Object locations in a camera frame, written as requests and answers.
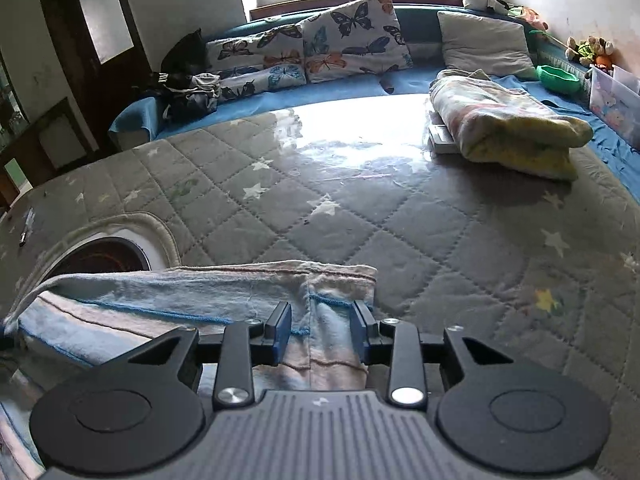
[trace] green bowl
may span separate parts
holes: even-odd
[[[549,65],[541,65],[536,69],[538,78],[547,90],[559,94],[573,95],[582,87],[580,80],[573,74]]]

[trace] clear plastic container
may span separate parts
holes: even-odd
[[[640,96],[602,70],[593,68],[591,111],[640,150]]]
[[[624,68],[619,66],[613,66],[613,79],[621,82],[624,86],[635,92],[640,93],[640,79],[638,79],[631,72],[627,72]]]

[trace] butterfly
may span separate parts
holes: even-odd
[[[377,0],[382,4],[382,10],[387,14],[394,13],[394,3],[393,0]]]
[[[329,45],[326,43],[326,27],[323,25],[318,29],[312,41],[303,41],[305,57],[313,57],[317,54],[327,54]]]
[[[333,52],[322,59],[314,59],[311,61],[307,61],[306,68],[312,74],[317,74],[321,70],[325,68],[327,70],[331,70],[331,67],[344,68],[347,66],[347,62],[342,59],[342,54],[340,52]]]
[[[269,70],[269,90],[273,90],[278,87],[280,80],[283,78],[299,79],[300,81],[305,79],[300,67],[297,65],[277,65]]]
[[[361,66],[360,70],[362,70],[365,74],[373,74],[373,75],[378,75],[380,72],[376,72],[375,70],[372,70],[370,68],[367,68],[365,66]],[[400,67],[398,65],[392,65],[389,68],[387,68],[384,73],[388,74],[389,72],[397,72],[398,70],[400,70]]]
[[[387,36],[380,36],[367,46],[348,46],[342,50],[343,54],[355,54],[356,56],[366,56],[367,54],[382,54],[386,52],[386,44],[391,41]]]
[[[232,99],[238,99],[240,97],[248,97],[249,95],[255,94],[255,85],[253,81],[249,81],[244,83],[242,89],[238,89],[233,91],[231,88],[227,86],[223,86],[221,88],[222,97],[227,101],[231,101]]]
[[[274,65],[280,64],[293,64],[299,65],[300,53],[297,50],[291,50],[290,52],[281,52],[280,57],[264,56],[264,67],[270,68]]]
[[[396,43],[398,45],[406,45],[406,43],[404,42],[404,38],[402,37],[402,32],[399,28],[394,27],[393,25],[385,25],[382,28],[384,28],[389,34],[394,37],[394,40],[396,40]]]
[[[302,31],[298,28],[297,25],[283,25],[282,27],[272,28],[271,30],[267,30],[260,41],[258,41],[257,47],[263,48],[271,43],[271,41],[275,40],[278,34],[283,34],[284,36],[289,36],[290,38],[302,38]]]
[[[238,75],[252,74],[254,72],[260,72],[260,69],[255,66],[235,66],[228,70],[221,70],[218,72],[218,75],[220,76],[220,80],[223,80]]]
[[[222,50],[218,56],[218,60],[225,59],[231,56],[252,56],[253,53],[249,52],[247,48],[246,40],[241,41],[227,41],[222,44]]]
[[[356,9],[356,13],[353,15],[353,18],[350,18],[346,14],[338,12],[337,10],[334,10],[334,12],[331,13],[331,17],[334,19],[334,22],[338,24],[338,30],[340,30],[340,34],[342,34],[342,37],[344,38],[351,34],[352,25],[353,27],[360,25],[365,30],[373,28],[371,20],[367,17],[368,13],[369,4],[367,2],[362,2]]]

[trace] gray quilted mattress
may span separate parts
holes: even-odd
[[[273,260],[378,269],[376,315],[460,325],[611,408],[599,473],[640,471],[638,205],[588,148],[573,185],[424,147],[425,96],[271,112],[158,140],[32,191],[0,225],[2,302],[87,222],[147,211],[185,266]],[[18,252],[23,217],[34,232]]]

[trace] blue bed sheet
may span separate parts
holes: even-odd
[[[111,126],[114,132],[130,132],[144,128],[151,140],[165,139],[196,128],[211,126],[233,119],[250,117],[312,103],[383,96],[385,88],[393,87],[393,94],[428,93],[429,85],[443,66],[421,66],[382,77],[358,75],[345,79],[308,84],[278,92],[264,92],[249,99],[222,103],[218,111],[199,121],[188,124],[168,124],[162,127],[162,110],[154,98],[137,101],[126,108]],[[539,101],[559,114],[570,115],[587,121],[593,128],[591,149],[604,161],[612,173],[640,203],[640,153],[631,148],[618,134],[581,104],[569,101],[558,94],[548,92],[540,82],[523,82],[515,76],[492,78],[505,88],[526,90]]]

